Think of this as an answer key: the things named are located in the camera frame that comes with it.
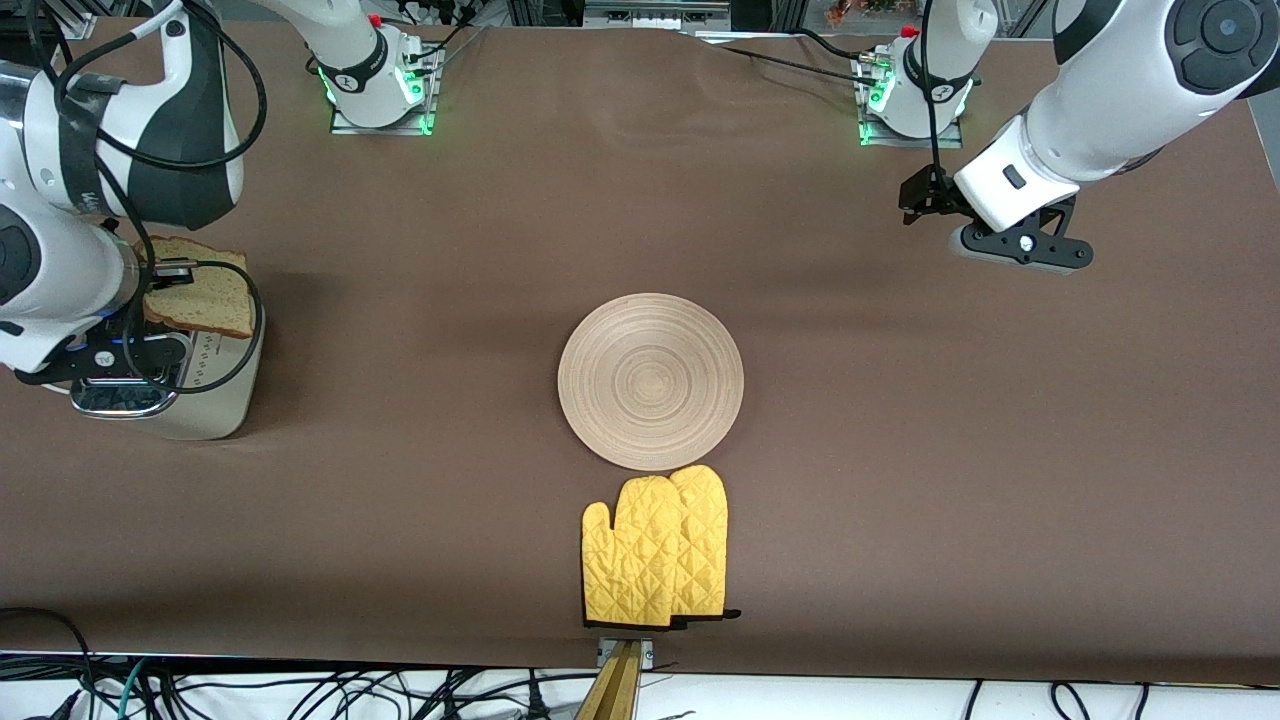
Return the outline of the beige and chrome toaster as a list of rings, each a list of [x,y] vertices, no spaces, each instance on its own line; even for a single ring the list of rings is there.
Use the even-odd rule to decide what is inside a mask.
[[[123,361],[100,368],[96,375],[72,380],[70,404],[95,420],[131,427],[177,441],[223,439],[244,421],[261,350],[216,389],[204,387],[228,375],[250,342],[204,331],[179,331],[150,323],[146,343],[156,350],[182,350],[180,359],[150,372],[152,380],[192,389],[178,395],[132,375]]]

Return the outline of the yellow wooden bar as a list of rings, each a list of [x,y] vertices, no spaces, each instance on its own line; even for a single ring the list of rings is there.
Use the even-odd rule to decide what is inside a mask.
[[[573,720],[634,720],[643,670],[634,650],[599,669]]]

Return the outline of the bread slice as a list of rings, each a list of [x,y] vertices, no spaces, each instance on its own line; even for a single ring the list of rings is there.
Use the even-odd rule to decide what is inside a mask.
[[[184,258],[196,261],[228,263],[247,268],[238,251],[223,251],[179,236],[150,237],[157,260]],[[143,316],[183,331],[224,334],[250,340],[255,329],[253,301],[243,278],[225,268],[196,268],[193,282],[165,290],[150,290],[143,301]]]

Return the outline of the silver metal equipment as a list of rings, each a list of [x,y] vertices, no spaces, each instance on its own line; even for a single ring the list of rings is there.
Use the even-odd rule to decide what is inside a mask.
[[[730,32],[730,0],[584,0],[582,27]]]

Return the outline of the table cover sheet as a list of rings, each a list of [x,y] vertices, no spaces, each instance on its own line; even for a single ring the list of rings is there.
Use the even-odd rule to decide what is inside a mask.
[[[1235,101],[1085,190],[1059,275],[904,225],[924,149],[845,85],[669,31],[489,29],[429,137],[334,136],[305,46],[238,208],[268,310],[244,424],[182,443],[0,374],[0,607],[99,652],[575,667],[579,523],[627,471],[564,421],[628,293],[732,333],[707,455],[737,619],[682,673],[1280,684],[1280,193]]]

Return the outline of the round wooden plate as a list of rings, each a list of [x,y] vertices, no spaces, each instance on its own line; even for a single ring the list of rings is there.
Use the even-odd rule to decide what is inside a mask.
[[[703,460],[737,420],[745,384],[727,327],[668,293],[631,293],[590,311],[556,373],[575,436],[605,461],[644,473]]]

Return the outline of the orange background object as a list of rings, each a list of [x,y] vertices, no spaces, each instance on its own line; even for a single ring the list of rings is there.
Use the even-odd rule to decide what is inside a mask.
[[[916,14],[916,0],[823,0],[823,17],[831,28],[910,19]]]

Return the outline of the yellow quilted oven mitt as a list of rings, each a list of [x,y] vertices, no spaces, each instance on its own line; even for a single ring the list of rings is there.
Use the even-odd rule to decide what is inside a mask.
[[[626,480],[614,506],[588,505],[581,516],[585,626],[676,632],[676,577],[684,501],[668,477]]]
[[[730,511],[721,477],[696,465],[675,471],[669,480],[682,503],[671,628],[740,618],[737,609],[726,606]]]

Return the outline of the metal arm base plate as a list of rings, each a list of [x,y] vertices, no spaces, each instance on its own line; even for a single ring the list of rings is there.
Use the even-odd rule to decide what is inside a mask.
[[[398,63],[370,81],[362,94],[342,94],[326,86],[333,135],[433,135],[444,76],[444,55]]]
[[[855,88],[860,141],[863,145],[923,149],[929,145],[929,129],[934,129],[940,146],[959,149],[963,146],[959,117],[975,79],[968,77],[963,83],[936,85],[928,102],[924,88],[908,73],[911,42],[896,38],[851,61],[854,77],[870,81]]]

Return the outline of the small silver metal bracket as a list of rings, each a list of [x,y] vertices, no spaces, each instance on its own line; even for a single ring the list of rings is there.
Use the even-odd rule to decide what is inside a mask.
[[[616,653],[626,653],[630,650],[639,657],[643,671],[650,671],[655,666],[655,652],[650,638],[603,637],[596,642],[596,667],[603,669]]]

